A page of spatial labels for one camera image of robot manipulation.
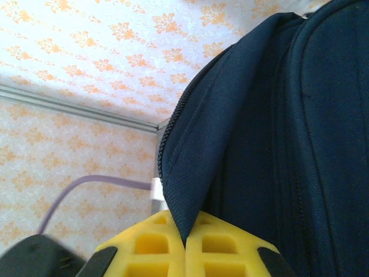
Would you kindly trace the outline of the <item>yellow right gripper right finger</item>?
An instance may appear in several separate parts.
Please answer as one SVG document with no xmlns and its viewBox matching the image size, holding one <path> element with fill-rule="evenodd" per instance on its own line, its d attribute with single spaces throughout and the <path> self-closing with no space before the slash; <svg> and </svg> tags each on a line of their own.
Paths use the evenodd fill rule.
<svg viewBox="0 0 369 277">
<path fill-rule="evenodd" d="M 185 275 L 296 276 L 274 245 L 205 212 L 187 237 Z"/>
</svg>

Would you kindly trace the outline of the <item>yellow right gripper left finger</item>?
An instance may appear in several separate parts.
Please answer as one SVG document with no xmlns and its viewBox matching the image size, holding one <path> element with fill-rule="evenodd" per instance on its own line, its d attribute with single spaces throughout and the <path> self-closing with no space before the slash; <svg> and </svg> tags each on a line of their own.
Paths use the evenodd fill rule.
<svg viewBox="0 0 369 277">
<path fill-rule="evenodd" d="M 185 276 L 185 249 L 170 211 L 100 244 L 78 276 Z"/>
</svg>

